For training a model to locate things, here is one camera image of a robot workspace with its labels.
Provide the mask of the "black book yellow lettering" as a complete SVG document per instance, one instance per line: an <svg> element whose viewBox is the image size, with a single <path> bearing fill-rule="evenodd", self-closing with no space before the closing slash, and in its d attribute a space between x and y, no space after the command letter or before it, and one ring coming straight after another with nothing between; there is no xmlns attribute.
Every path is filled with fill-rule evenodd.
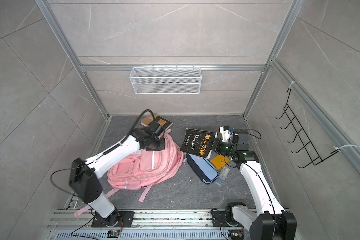
<svg viewBox="0 0 360 240"><path fill-rule="evenodd" d="M218 133L204 130L186 129L180 151L190 155L209 159L213 151L214 140Z"/></svg>

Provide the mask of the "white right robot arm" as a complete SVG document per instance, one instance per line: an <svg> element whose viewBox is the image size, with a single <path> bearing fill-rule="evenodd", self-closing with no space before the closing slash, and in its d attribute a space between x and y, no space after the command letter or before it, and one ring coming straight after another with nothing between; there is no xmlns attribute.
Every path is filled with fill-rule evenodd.
<svg viewBox="0 0 360 240"><path fill-rule="evenodd" d="M297 230L297 220L285 211L268 184L260 160L248 147L246 131L222 131L222 138L213 141L217 154L228 157L245 178L256 206L256 213L244 205L229 206L228 221L242 225L251 240L293 240Z"/></svg>

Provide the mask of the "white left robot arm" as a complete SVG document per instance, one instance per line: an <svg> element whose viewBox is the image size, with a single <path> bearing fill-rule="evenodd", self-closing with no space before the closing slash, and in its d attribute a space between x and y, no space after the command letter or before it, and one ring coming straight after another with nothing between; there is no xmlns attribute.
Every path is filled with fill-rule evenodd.
<svg viewBox="0 0 360 240"><path fill-rule="evenodd" d="M142 127L131 130L123 139L86 160L77 158L72 162L69 186L84 203L103 219L117 215L114 204L106 197L100 178L125 157L141 149L157 150L161 145L164 128Z"/></svg>

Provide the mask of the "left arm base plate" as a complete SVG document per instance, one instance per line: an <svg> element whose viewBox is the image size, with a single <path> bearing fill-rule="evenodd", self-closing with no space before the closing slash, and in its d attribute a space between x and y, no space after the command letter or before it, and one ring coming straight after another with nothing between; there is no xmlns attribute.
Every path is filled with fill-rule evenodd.
<svg viewBox="0 0 360 240"><path fill-rule="evenodd" d="M107 218L101 217L100 214L95 212L94 219L92 221L92 228L121 228L132 226L135 212L133 211L119 211L112 213Z"/></svg>

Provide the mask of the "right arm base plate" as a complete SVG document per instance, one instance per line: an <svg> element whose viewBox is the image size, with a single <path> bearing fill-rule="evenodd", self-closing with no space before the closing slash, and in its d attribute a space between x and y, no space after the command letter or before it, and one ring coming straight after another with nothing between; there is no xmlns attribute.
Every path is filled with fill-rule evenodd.
<svg viewBox="0 0 360 240"><path fill-rule="evenodd" d="M237 227L239 225L226 213L226 211L212 209L210 213L214 227Z"/></svg>

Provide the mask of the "pink school backpack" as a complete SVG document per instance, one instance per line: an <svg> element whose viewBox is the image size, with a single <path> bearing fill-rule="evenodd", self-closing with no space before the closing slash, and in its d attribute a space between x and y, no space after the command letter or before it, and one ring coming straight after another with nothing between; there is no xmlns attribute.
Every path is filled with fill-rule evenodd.
<svg viewBox="0 0 360 240"><path fill-rule="evenodd" d="M167 130L162 140L165 148L160 151L139 150L113 165L107 172L108 182L113 187L105 194L110 198L119 190L145 189L139 198L143 202L153 185L173 177L185 161L180 147Z"/></svg>

